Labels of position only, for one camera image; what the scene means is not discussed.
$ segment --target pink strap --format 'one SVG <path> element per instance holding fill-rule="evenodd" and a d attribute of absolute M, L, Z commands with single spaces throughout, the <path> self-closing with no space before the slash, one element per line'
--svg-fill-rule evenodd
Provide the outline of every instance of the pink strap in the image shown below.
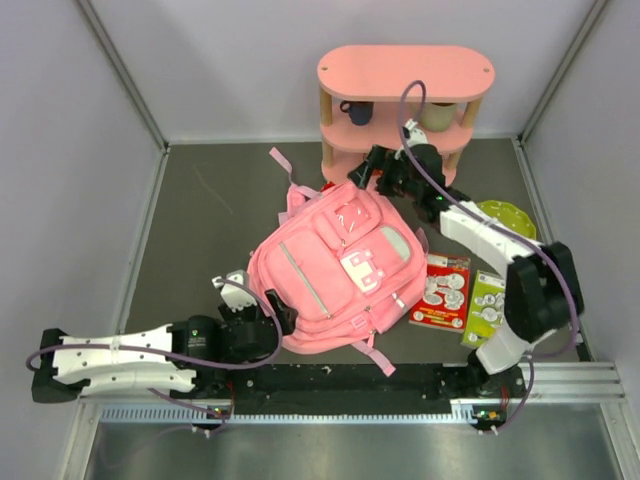
<path fill-rule="evenodd" d="M 282 168 L 284 168 L 289 176 L 289 183 L 291 184 L 287 193 L 287 211 L 278 214 L 278 222 L 282 225 L 298 211 L 304 208 L 307 198 L 316 198 L 320 195 L 320 192 L 317 192 L 312 188 L 305 187 L 304 185 L 296 185 L 293 183 L 293 166 L 276 147 L 269 150 L 269 155 L 271 155 L 273 159 L 278 162 Z"/>
<path fill-rule="evenodd" d="M 425 235 L 422 227 L 416 230 L 416 237 L 418 238 L 420 245 L 422 245 L 422 251 L 427 253 L 429 251 L 429 240 L 427 240 L 427 236 Z"/>
<path fill-rule="evenodd" d="M 273 147 L 271 150 L 269 150 L 269 155 L 271 155 L 273 159 L 278 162 L 282 168 L 285 169 L 285 171 L 289 174 L 289 182 L 293 183 L 293 180 L 291 179 L 291 175 L 293 174 L 293 167 L 291 166 L 291 162 L 284 158 L 284 155 L 282 155 L 282 153 L 280 153 L 280 150 L 278 150 L 276 147 Z"/>
<path fill-rule="evenodd" d="M 375 362 L 376 365 L 378 365 L 380 367 L 380 369 L 382 370 L 382 372 L 387 376 L 390 377 L 391 374 L 393 374 L 393 372 L 396 371 L 396 367 L 394 367 L 391 362 L 389 361 L 389 359 L 387 357 L 385 357 L 380 350 L 376 350 L 375 348 L 371 348 L 369 346 L 367 346 L 366 343 L 364 343 L 362 340 L 360 340 L 359 342 L 355 342 L 352 343 L 351 345 L 353 345 L 353 347 L 358 350 L 359 352 L 364 353 L 365 355 L 367 355 L 371 360 L 373 360 Z"/>

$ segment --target cup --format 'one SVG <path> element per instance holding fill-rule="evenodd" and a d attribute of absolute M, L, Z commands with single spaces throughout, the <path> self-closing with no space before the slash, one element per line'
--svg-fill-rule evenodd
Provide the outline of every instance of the cup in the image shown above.
<path fill-rule="evenodd" d="M 373 102 L 340 102 L 340 111 L 349 114 L 351 123 L 358 126 L 366 125 L 373 117 Z"/>
<path fill-rule="evenodd" d="M 414 106 L 417 113 L 420 104 Z M 444 132 L 447 130 L 456 115 L 458 105 L 455 103 L 425 103 L 419 123 L 430 132 Z"/>

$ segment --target pink shelf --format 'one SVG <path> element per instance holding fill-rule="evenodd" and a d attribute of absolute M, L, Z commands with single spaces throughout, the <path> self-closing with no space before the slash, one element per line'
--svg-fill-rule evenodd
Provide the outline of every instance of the pink shelf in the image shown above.
<path fill-rule="evenodd" d="M 333 151 L 333 165 L 327 167 L 324 162 L 322 163 L 322 175 L 328 182 L 333 182 L 336 185 L 347 181 L 347 174 L 354 170 L 358 165 L 364 161 L 364 157 L 361 153 L 341 152 L 338 150 Z M 447 186 L 451 185 L 456 177 L 456 170 L 447 170 L 442 167 L 442 173 L 446 178 Z"/>
<path fill-rule="evenodd" d="M 400 148 L 398 135 L 397 103 L 376 103 L 373 106 L 371 121 L 362 127 L 354 125 L 348 113 L 340 111 L 339 105 L 333 106 L 333 122 L 329 126 L 320 126 L 324 139 L 338 150 L 354 153 L 368 153 L 371 147 L 382 145 L 387 148 Z M 406 107 L 406 119 L 411 116 L 410 108 Z M 469 140 L 473 128 L 462 128 L 460 121 L 462 111 L 458 111 L 454 123 L 445 132 L 425 131 L 429 143 L 435 145 L 441 155 L 447 155 L 464 148 Z"/>
<path fill-rule="evenodd" d="M 495 79 L 491 62 L 454 45 L 347 45 L 327 53 L 318 79 L 343 100 L 397 101 L 413 80 L 427 86 L 430 102 L 463 103 L 482 97 Z M 410 100 L 420 99 L 420 90 Z"/>

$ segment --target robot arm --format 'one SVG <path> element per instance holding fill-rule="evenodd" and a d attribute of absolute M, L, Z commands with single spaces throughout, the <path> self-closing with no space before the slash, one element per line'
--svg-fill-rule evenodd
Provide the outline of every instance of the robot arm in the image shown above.
<path fill-rule="evenodd" d="M 248 285 L 243 271 L 228 280 Z M 224 371 L 168 358 L 164 353 L 208 362 L 254 363 L 272 354 L 278 345 L 274 322 L 256 300 L 242 289 L 223 284 L 221 319 L 195 315 L 188 320 L 153 330 L 104 338 L 77 338 L 60 329 L 45 330 L 41 349 L 84 345 L 86 348 L 57 349 L 41 356 L 31 392 L 35 402 L 59 403 L 78 396 L 123 389 L 171 390 L 176 398 L 224 395 Z M 295 328 L 297 312 L 286 306 L 274 290 L 265 292 L 283 335 Z"/>
<path fill-rule="evenodd" d="M 415 169 L 403 148 L 394 151 L 374 146 L 366 160 L 349 174 L 349 179 L 359 188 L 366 188 L 372 176 L 377 175 L 376 190 L 381 195 L 412 199 L 421 220 L 441 235 L 467 247 L 506 279 L 506 322 L 470 357 L 470 364 L 479 362 L 487 375 L 505 371 L 517 364 L 525 352 L 569 322 L 568 302 L 556 277 L 538 254 L 490 228 L 491 224 L 498 224 L 509 230 L 485 215 L 469 197 L 445 187 L 442 157 L 427 143 L 424 132 L 414 120 L 405 124 L 403 134 L 427 173 L 480 221 L 441 196 Z M 584 304 L 570 250 L 559 242 L 548 246 L 528 242 L 553 260 L 569 286 L 578 314 L 582 313 Z"/>

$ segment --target red package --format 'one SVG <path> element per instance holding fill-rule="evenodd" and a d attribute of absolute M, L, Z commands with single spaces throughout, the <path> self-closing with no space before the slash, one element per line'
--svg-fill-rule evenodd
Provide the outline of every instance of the red package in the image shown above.
<path fill-rule="evenodd" d="M 409 321 L 462 333 L 467 324 L 470 267 L 466 257 L 429 254 L 427 287 L 411 309 Z"/>

